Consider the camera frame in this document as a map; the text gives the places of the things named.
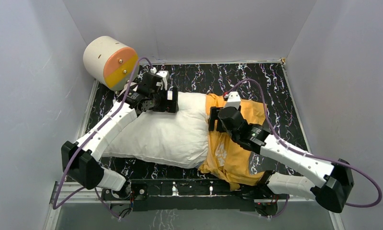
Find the white pillow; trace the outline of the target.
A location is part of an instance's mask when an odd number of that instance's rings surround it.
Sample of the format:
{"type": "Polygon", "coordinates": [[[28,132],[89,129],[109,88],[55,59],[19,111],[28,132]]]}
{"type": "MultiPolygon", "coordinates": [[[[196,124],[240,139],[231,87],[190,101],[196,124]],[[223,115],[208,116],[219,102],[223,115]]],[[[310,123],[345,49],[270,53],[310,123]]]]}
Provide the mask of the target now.
{"type": "Polygon", "coordinates": [[[177,113],[143,112],[117,135],[103,156],[197,168],[208,155],[205,102],[205,94],[180,92],[177,113]]]}

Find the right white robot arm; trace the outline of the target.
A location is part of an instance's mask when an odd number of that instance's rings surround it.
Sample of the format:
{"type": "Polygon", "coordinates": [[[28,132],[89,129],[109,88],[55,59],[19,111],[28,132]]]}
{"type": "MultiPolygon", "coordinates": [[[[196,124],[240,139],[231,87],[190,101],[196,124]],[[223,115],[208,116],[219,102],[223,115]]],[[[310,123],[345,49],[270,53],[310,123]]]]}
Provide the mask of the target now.
{"type": "Polygon", "coordinates": [[[300,176],[266,172],[258,182],[263,198],[290,194],[315,200],[321,207],[341,213],[353,189],[354,180],[349,163],[343,159],[318,160],[302,149],[278,140],[266,125],[250,124],[234,107],[211,107],[209,131],[226,132],[231,140],[245,150],[278,161],[300,176]]]}

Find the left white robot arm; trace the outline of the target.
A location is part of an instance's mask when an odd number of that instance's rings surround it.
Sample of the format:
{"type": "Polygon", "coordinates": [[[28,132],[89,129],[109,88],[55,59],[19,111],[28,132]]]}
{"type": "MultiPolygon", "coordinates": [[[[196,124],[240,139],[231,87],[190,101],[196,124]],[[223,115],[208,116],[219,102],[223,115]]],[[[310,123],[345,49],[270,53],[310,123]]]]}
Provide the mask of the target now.
{"type": "Polygon", "coordinates": [[[124,175],[99,165],[104,151],[126,126],[143,112],[176,113],[178,89],[168,90],[169,73],[147,72],[142,80],[124,90],[111,110],[87,134],[62,148],[64,173],[85,189],[110,189],[119,199],[131,195],[131,181],[124,175]]]}

